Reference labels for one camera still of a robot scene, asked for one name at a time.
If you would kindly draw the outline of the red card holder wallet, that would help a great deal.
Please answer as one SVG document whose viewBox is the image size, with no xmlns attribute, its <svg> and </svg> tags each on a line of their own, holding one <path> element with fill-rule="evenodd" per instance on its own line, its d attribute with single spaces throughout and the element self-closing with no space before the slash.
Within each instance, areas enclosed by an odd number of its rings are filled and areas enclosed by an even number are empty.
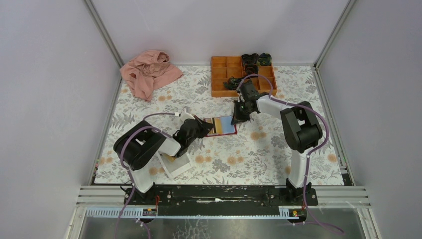
<svg viewBox="0 0 422 239">
<path fill-rule="evenodd" d="M 205 122 L 213 124 L 212 130 L 206 135 L 206 137 L 237 134 L 236 125 L 231 124 L 232 119 L 232 116 L 204 118 Z"/>
</svg>

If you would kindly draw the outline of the white plastic card box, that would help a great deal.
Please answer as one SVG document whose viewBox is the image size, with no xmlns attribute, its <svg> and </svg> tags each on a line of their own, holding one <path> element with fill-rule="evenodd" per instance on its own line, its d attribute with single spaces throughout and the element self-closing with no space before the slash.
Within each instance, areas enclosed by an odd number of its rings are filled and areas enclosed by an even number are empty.
<svg viewBox="0 0 422 239">
<path fill-rule="evenodd" d="M 156 156 L 158 157 L 162 167 L 170 179 L 174 179 L 180 174 L 186 172 L 187 170 L 193 167 L 193 161 L 188 153 L 185 153 L 179 158 L 176 158 L 174 163 L 169 163 L 166 160 L 163 160 L 162 156 L 166 155 L 165 153 L 157 152 Z"/>
</svg>

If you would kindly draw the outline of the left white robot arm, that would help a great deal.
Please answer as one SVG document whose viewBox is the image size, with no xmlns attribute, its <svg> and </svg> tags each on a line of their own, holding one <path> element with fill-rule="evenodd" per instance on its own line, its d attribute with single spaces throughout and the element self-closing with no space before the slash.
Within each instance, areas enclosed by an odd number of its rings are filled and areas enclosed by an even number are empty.
<svg viewBox="0 0 422 239">
<path fill-rule="evenodd" d="M 197 116 L 182 116 L 181 121 L 180 128 L 169 135 L 143 120 L 114 143 L 113 149 L 128 171 L 136 189 L 135 198 L 141 204 L 147 205 L 154 200 L 150 161 L 158 159 L 169 178 L 177 177 L 193 167 L 189 146 L 213 129 L 213 124 Z"/>
</svg>

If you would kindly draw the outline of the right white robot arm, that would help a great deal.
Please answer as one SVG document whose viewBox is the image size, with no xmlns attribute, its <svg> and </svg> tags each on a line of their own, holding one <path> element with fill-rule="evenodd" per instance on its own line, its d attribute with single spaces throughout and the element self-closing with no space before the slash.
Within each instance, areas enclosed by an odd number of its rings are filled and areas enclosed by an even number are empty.
<svg viewBox="0 0 422 239">
<path fill-rule="evenodd" d="M 305 199 L 303 189 L 308 187 L 310 153 L 323 135 L 318 114 L 309 102 L 284 102 L 270 93 L 259 93 L 250 81 L 240 84 L 236 91 L 239 99 L 234 101 L 232 125 L 249 121 L 252 113 L 265 113 L 281 120 L 285 141 L 292 150 L 285 197 L 288 203 L 298 205 Z"/>
</svg>

